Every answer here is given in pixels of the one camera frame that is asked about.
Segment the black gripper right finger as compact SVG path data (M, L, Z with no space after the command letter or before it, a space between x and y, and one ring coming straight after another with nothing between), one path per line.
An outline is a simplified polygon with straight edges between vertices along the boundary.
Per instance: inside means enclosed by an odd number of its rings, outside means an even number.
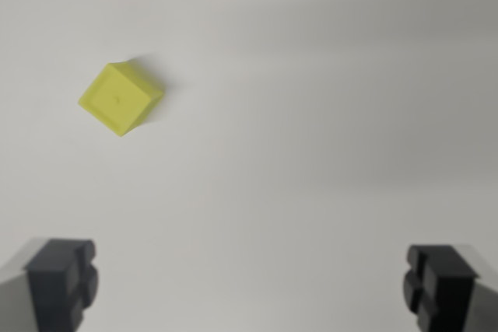
M496 331L497 266L469 245L411 245L403 296L421 331Z

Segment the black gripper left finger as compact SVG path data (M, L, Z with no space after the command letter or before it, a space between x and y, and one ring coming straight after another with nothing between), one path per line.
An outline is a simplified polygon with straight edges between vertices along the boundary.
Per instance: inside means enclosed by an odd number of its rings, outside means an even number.
M34 238L1 265L2 331L77 331L99 285L91 239Z

